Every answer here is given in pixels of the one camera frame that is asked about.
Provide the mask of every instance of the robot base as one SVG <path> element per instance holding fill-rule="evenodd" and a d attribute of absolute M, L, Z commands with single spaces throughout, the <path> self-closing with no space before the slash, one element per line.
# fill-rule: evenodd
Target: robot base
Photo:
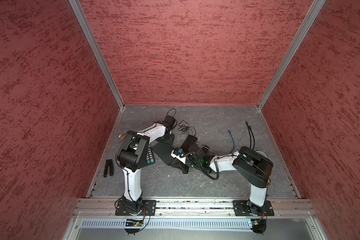
<path fill-rule="evenodd" d="M 263 211 L 256 215 L 251 212 L 250 207 L 247 205 L 248 200 L 233 200 L 233 209 L 235 210 L 235 216 L 259 216 L 261 217 L 264 212 L 264 216 L 274 216 L 273 208 L 270 201 L 265 201 L 263 205 Z"/>
<path fill-rule="evenodd" d="M 128 199 L 126 199 L 124 196 L 122 199 L 120 199 L 120 201 L 117 203 L 116 206 L 116 211 L 115 211 L 115 215 L 116 216 L 143 216 L 143 211 L 142 209 L 144 209 L 143 207 L 145 207 L 146 209 L 146 216 L 149 216 L 149 214 L 151 214 L 151 216 L 155 215 L 155 210 L 156 210 L 156 200 L 142 200 L 142 206 L 138 206 L 139 208 L 137 209 L 139 212 L 137 213 L 135 209 L 131 209 L 130 204 L 133 203 L 132 201 L 129 201 Z"/>

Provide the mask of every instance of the gray marble floor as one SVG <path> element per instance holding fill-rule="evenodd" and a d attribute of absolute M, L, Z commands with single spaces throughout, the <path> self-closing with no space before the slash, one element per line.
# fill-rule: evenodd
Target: gray marble floor
<path fill-rule="evenodd" d="M 226 154 L 231 151 L 231 129 L 237 143 L 245 133 L 241 146 L 249 146 L 249 134 L 245 121 L 251 125 L 256 140 L 255 150 L 264 151 L 273 161 L 270 176 L 272 183 L 268 195 L 272 198 L 294 198 L 282 162 L 276 156 L 260 116 L 252 106 L 185 106 L 185 105 L 127 105 L 116 136 L 128 130 L 139 131 L 152 125 L 154 121 L 164 120 L 167 111 L 176 108 L 175 119 L 185 120 L 197 131 L 198 142 L 208 145 L 212 150 Z M 177 128 L 174 147 L 180 147 L 187 137 Z M 112 144 L 108 158 L 115 159 L 118 139 Z M 146 197 L 249 197 L 250 184 L 237 171 L 220 173 L 217 181 L 212 181 L 200 171 L 190 168 L 188 174 L 166 166 L 158 156 L 156 163 L 141 171 L 141 188 Z M 102 177 L 92 193 L 93 196 L 121 196 L 124 193 L 124 175 L 116 164 L 114 175 Z"/>

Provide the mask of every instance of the red textured wall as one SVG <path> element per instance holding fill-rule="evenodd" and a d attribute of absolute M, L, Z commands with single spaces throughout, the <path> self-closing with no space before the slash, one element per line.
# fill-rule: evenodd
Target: red textured wall
<path fill-rule="evenodd" d="M 0 240 L 62 238 L 117 111 L 67 0 L 0 1 Z"/>
<path fill-rule="evenodd" d="M 327 0 L 263 112 L 330 239 L 360 239 L 360 0 Z"/>
<path fill-rule="evenodd" d="M 81 0 L 125 103 L 256 105 L 312 0 Z"/>

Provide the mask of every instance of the black mounting plate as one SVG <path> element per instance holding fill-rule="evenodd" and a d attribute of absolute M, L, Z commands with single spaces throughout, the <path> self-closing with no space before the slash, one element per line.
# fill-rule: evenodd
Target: black mounting plate
<path fill-rule="evenodd" d="M 243 206 L 247 205 L 248 200 L 233 200 L 233 209 L 235 210 L 235 216 L 239 217 L 239 216 L 250 216 L 253 217 L 249 212 L 243 211 L 242 207 L 238 207 L 237 205 L 242 204 Z M 264 211 L 264 216 L 274 216 L 275 213 L 273 212 L 273 207 L 271 205 L 270 201 L 265 201 L 264 205 L 263 205 L 263 211 Z"/>
<path fill-rule="evenodd" d="M 143 206 L 146 209 L 149 209 L 148 211 L 145 211 L 146 216 L 149 216 L 149 213 L 151 214 L 151 217 L 155 215 L 156 210 L 156 200 L 144 200 L 143 199 Z M 131 215 L 128 211 L 125 210 L 124 201 L 121 199 L 119 202 L 117 202 L 117 207 L 115 211 L 116 216 L 135 216 Z M 140 211 L 136 216 L 142 216 L 143 211 Z"/>

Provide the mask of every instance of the metal vent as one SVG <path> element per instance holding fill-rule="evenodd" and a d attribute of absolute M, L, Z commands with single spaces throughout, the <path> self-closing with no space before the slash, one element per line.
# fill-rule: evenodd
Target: metal vent
<path fill-rule="evenodd" d="M 121 219 L 99 219 L 84 218 L 81 228 L 124 228 L 125 218 Z M 189 229 L 189 230 L 229 230 L 229 231 L 251 231 L 250 219 L 195 219 L 195 218 L 151 218 L 146 228 L 159 229 Z"/>

